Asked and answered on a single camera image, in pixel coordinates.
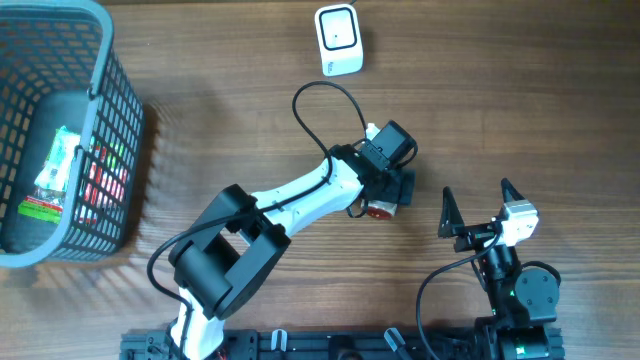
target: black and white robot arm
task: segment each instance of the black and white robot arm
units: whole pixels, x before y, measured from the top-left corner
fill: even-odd
[[[393,121],[382,130],[369,124],[366,135],[358,144],[334,146],[315,170],[276,189],[249,195],[238,185],[226,188],[192,229],[215,219],[236,219],[177,242],[169,261],[175,267],[180,296],[192,309],[183,302],[171,337],[177,346],[184,341],[181,348],[189,359],[204,359],[221,344],[224,320],[262,285],[290,237],[327,214],[350,208],[359,197],[367,199],[365,203],[375,201],[372,215],[377,217],[384,209],[408,205],[415,173],[403,169],[402,160],[415,151],[415,141]],[[287,201],[325,179],[329,161],[331,174],[324,184]],[[244,238],[249,245],[244,254],[239,255],[220,234],[223,228]]]

